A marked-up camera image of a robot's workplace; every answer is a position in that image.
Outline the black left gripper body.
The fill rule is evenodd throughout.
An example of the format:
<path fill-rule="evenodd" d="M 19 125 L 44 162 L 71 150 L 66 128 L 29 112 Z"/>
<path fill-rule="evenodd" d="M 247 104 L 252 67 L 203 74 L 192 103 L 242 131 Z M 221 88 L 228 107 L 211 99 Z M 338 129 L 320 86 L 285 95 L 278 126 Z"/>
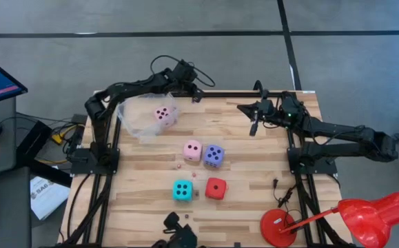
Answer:
<path fill-rule="evenodd" d="M 193 83 L 198 74 L 194 67 L 186 61 L 179 61 L 173 70 L 166 72 L 169 85 L 168 92 L 184 92 L 188 96 L 201 96 L 201 89 Z"/>

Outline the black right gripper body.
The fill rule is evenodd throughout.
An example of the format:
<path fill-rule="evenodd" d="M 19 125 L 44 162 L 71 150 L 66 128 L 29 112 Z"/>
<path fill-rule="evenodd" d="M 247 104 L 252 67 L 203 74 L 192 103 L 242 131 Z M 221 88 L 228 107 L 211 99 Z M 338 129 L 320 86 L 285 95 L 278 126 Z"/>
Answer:
<path fill-rule="evenodd" d="M 258 130 L 258 124 L 261 122 L 263 126 L 267 129 L 271 129 L 272 127 L 267 127 L 265 124 L 272 120 L 272 118 L 276 115 L 277 109 L 274 107 L 274 104 L 271 100 L 261 100 L 254 103 L 254 117 L 250 117 L 252 122 L 252 126 L 249 131 L 250 136 L 255 136 Z"/>

